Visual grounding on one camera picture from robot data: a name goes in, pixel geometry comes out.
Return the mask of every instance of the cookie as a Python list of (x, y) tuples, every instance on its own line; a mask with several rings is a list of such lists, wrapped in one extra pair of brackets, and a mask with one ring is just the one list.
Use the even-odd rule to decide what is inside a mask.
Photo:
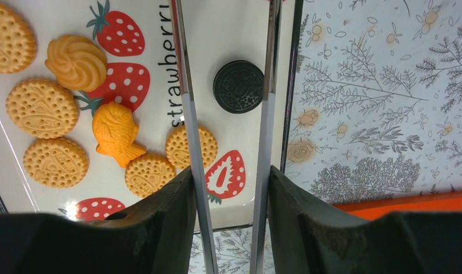
[(88, 156), (65, 138), (38, 139), (24, 154), (24, 167), (31, 178), (47, 187), (72, 187), (88, 172)]
[[(203, 126), (199, 126), (199, 137), (204, 167), (208, 167), (217, 156), (217, 140), (214, 135)], [(175, 168), (184, 170), (186, 167), (190, 166), (187, 133), (184, 126), (176, 128), (167, 138), (165, 153), (167, 159)]]
[(135, 143), (140, 128), (133, 121), (131, 110), (121, 104), (110, 102), (100, 106), (92, 127), (98, 142), (96, 152), (112, 156), (123, 168), (147, 152), (145, 147)]
[(47, 47), (46, 67), (70, 90), (92, 92), (106, 80), (105, 53), (84, 36), (63, 35)]
[(37, 52), (33, 32), (11, 8), (0, 4), (0, 73), (27, 68)]
[(175, 175), (175, 168), (165, 157), (145, 154), (127, 166), (125, 182), (131, 192), (145, 198), (165, 186)]
[(19, 83), (6, 99), (10, 119), (24, 132), (37, 138), (57, 138), (70, 132), (79, 109), (69, 90), (45, 79)]
[(242, 114), (263, 100), (264, 75), (248, 61), (233, 61), (223, 66), (214, 78), (212, 90), (217, 103), (226, 111)]

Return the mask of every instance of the fish-shaped cookie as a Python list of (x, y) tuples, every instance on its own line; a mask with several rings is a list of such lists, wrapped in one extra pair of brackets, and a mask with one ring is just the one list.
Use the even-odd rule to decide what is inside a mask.
[(112, 156), (121, 167), (147, 152), (145, 147), (134, 143), (138, 131), (131, 110), (115, 102), (100, 106), (93, 117), (96, 151)]

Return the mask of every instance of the strawberry slice print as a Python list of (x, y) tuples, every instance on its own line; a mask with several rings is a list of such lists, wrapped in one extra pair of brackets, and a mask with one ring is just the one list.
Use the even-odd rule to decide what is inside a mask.
[(241, 153), (231, 150), (206, 172), (208, 198), (221, 204), (241, 191), (246, 185), (246, 169)]
[(124, 209), (122, 202), (112, 198), (89, 198), (70, 208), (59, 208), (64, 215), (78, 221), (104, 220), (111, 214)]
[(90, 10), (96, 19), (88, 22), (86, 27), (94, 27), (93, 39), (110, 54), (115, 56), (135, 56), (145, 49), (145, 39), (140, 27), (130, 16), (121, 11), (110, 11), (110, 1), (105, 6), (98, 3), (98, 14), (93, 7)]
[(109, 63), (105, 82), (92, 92), (79, 91), (74, 98), (87, 105), (81, 110), (95, 111), (102, 104), (115, 101), (123, 106), (137, 110), (143, 103), (150, 88), (150, 72), (136, 63)]

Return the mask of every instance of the round biscuit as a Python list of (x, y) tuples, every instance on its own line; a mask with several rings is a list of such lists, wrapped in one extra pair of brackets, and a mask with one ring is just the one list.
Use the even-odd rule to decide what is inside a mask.
[(72, 187), (88, 172), (88, 156), (65, 138), (38, 139), (24, 154), (24, 167), (36, 182), (54, 188)]
[(57, 138), (70, 132), (79, 108), (69, 90), (45, 79), (28, 79), (6, 99), (7, 114), (16, 126), (37, 138)]
[[(217, 156), (218, 145), (214, 135), (207, 128), (199, 126), (200, 149), (204, 167), (210, 166)], [(187, 133), (184, 126), (176, 128), (167, 138), (165, 154), (168, 161), (180, 170), (190, 166)]]
[(125, 182), (131, 192), (145, 198), (165, 186), (175, 175), (175, 168), (165, 157), (145, 154), (128, 164)]
[(37, 52), (33, 32), (11, 8), (0, 3), (0, 73), (27, 68)]

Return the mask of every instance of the metal bar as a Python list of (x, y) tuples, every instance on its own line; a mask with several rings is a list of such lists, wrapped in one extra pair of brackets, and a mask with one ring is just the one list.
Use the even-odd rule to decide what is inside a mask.
[(212, 234), (211, 214), (204, 177), (204, 164), (200, 150), (197, 114), (195, 111), (194, 93), (192, 91), (192, 81), (188, 62), (182, 3), (180, 0), (169, 0), (169, 2), (172, 16), (172, 29), (174, 32), (175, 56), (179, 71), (180, 90), (182, 91), (182, 108), (184, 111), (185, 127), (190, 153), (190, 168), (195, 184), (197, 216), (199, 218), (202, 247), (204, 250), (204, 262), (207, 274), (218, 274), (214, 236)]
[(278, 69), (279, 33), (283, 0), (270, 0), (266, 67), (264, 68), (261, 129), (259, 131), (258, 170), (251, 242), (250, 273), (263, 273), (264, 233), (268, 202), (268, 180), (271, 168), (271, 147), (276, 96), (276, 71)]

